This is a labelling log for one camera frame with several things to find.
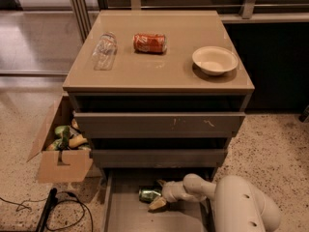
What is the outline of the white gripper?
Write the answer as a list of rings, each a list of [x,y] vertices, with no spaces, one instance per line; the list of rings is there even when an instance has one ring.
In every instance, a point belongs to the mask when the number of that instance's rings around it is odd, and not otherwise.
[[[156,180],[162,187],[162,196],[158,196],[149,205],[150,211],[155,211],[166,206],[167,201],[170,203],[184,200],[186,195],[185,188],[182,182],[166,182],[164,180]]]

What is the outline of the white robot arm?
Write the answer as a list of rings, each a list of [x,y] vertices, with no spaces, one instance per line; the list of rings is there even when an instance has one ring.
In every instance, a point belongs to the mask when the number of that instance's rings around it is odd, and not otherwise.
[[[151,211],[180,200],[201,202],[209,199],[214,205],[216,232],[275,232],[281,212],[271,197],[246,179],[228,175],[216,184],[196,174],[187,174],[181,181],[158,181],[161,195],[149,205]]]

